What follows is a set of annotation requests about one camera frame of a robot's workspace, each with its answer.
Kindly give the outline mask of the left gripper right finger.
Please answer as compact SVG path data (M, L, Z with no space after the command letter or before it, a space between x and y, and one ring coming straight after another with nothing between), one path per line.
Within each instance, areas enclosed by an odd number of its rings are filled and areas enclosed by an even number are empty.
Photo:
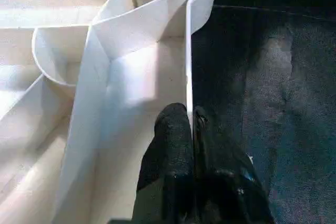
M250 157L201 107L193 114L196 209L201 223L274 223Z

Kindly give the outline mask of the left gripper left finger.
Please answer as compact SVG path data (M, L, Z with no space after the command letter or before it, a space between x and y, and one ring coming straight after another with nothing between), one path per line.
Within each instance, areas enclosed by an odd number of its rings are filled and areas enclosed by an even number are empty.
M184 223L194 201L194 151L185 105L157 116L154 137L141 161L132 221Z

